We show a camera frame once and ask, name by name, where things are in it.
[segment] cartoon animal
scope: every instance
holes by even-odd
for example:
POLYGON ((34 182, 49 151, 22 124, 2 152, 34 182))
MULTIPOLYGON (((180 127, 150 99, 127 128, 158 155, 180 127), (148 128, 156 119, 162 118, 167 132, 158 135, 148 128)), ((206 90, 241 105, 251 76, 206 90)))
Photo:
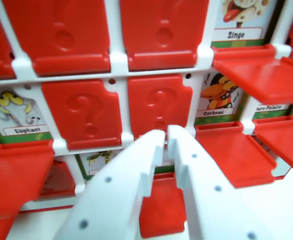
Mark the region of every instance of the cartoon animal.
POLYGON ((237 88, 238 86, 234 82, 217 73, 210 86, 201 92, 201 98, 209 100, 208 110, 231 108, 231 93, 237 88))
POLYGON ((32 108, 32 100, 0 88, 0 119, 12 120, 17 127, 37 125, 41 119, 32 108))
POLYGON ((223 20, 228 23, 236 21, 240 28, 243 22, 259 18, 273 0, 224 0, 222 5, 223 20))
POLYGON ((107 164, 111 160, 111 153, 112 153, 112 151, 99 151, 98 153, 96 153, 92 156, 88 156, 86 158, 86 160, 88 161, 88 165, 91 166, 91 161, 93 161, 95 163, 96 162, 95 159, 97 159, 99 156, 101 156, 101 157, 105 158, 105 164, 107 164))

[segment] question mark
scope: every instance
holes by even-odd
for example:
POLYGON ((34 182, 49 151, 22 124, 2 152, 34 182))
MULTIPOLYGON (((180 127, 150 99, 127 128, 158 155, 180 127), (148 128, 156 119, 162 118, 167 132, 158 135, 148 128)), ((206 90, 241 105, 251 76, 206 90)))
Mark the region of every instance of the question mark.
POLYGON ((146 101, 150 107, 156 107, 158 111, 155 122, 156 129, 166 130, 167 123, 165 122, 163 115, 172 105, 174 105, 176 98, 175 91, 169 88, 156 89, 148 94, 146 101))
POLYGON ((98 97, 88 94, 73 95, 68 98, 67 106, 69 111, 75 114, 86 115, 84 132, 87 136, 94 137, 97 133, 97 129, 93 126, 93 120, 103 109, 103 104, 98 97))
POLYGON ((170 19, 181 2, 183 2, 183 0, 167 0, 164 4, 160 21, 162 27, 155 34, 155 39, 162 47, 168 46, 173 39, 173 33, 169 29, 170 19))
POLYGON ((67 51, 75 45, 74 37, 65 30, 64 23, 65 12, 70 2, 71 0, 54 0, 53 2, 54 26, 57 29, 55 41, 63 51, 67 51))

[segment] printed label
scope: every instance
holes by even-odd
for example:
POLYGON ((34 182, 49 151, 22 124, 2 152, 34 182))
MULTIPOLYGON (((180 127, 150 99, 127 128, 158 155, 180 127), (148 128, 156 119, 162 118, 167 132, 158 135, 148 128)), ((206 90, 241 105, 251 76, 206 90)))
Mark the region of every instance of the printed label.
MULTIPOLYGON (((219 6, 213 42, 256 41, 265 37, 276 0, 223 0, 219 6)), ((240 47, 217 45, 217 47, 240 47)))
POLYGON ((218 72, 205 76, 196 117, 224 116, 236 113, 243 91, 218 72))
POLYGON ((285 109, 288 109, 288 107, 289 107, 289 104, 259 105, 256 108, 256 112, 285 110, 285 109))
POLYGON ((0 144, 51 139, 48 126, 33 99, 19 96, 10 87, 0 87, 0 144), (29 135, 23 139, 20 135, 29 135))
POLYGON ((9 127, 3 129, 6 136, 18 134, 35 134, 49 132, 47 125, 36 125, 32 127, 9 127))
POLYGON ((233 41, 233 40, 254 40, 260 39, 263 28, 261 27, 246 27, 241 29, 234 28, 216 28, 213 33, 214 42, 233 41))

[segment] hole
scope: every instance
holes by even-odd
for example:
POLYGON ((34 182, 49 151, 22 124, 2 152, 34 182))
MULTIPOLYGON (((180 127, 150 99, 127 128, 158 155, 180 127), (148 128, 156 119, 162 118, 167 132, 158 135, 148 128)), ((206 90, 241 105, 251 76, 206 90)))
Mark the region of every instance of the hole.
POLYGON ((253 233, 253 232, 249 232, 248 234, 247 234, 247 237, 248 237, 248 239, 256 239, 256 235, 255 235, 255 233, 253 233))
POLYGON ((24 88, 26 89, 26 90, 31 90, 31 86, 30 85, 28 85, 28 84, 24 84, 24 88))
POLYGON ((105 178, 105 182, 109 183, 112 180, 112 178, 110 176, 108 176, 107 178, 105 178))
POLYGON ((214 189, 215 189, 217 192, 222 191, 222 188, 221 188, 221 186, 219 186, 219 185, 216 185, 216 186, 214 187, 214 189))
POLYGON ((291 38, 290 38, 290 37, 287 38, 285 44, 286 44, 286 45, 291 45, 291 38))
POLYGON ((115 81, 115 79, 111 78, 111 79, 108 80, 108 83, 109 84, 114 84, 114 83, 116 83, 116 81, 115 81))
POLYGON ((15 59, 15 56, 14 56, 14 54, 12 52, 10 53, 10 58, 15 59))
POLYGON ((80 225, 79 225, 80 229, 85 229, 87 228, 87 226, 88 226, 88 221, 86 219, 83 219, 80 221, 80 225))

